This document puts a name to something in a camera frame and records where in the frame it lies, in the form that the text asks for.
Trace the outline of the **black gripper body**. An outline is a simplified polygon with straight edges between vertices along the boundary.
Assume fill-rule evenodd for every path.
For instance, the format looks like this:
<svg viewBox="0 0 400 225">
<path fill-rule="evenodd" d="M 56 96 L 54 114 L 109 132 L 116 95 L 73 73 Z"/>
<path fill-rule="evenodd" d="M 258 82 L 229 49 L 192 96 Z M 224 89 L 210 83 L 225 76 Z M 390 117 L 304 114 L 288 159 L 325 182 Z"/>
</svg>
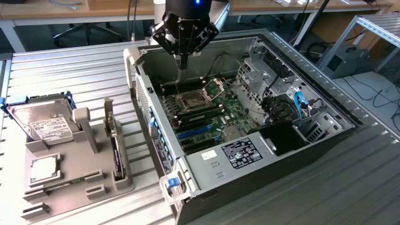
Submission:
<svg viewBox="0 0 400 225">
<path fill-rule="evenodd" d="M 185 38 L 192 25 L 210 22 L 209 0 L 168 0 L 165 1 L 164 24 L 178 40 L 178 49 L 184 51 Z"/>
</svg>

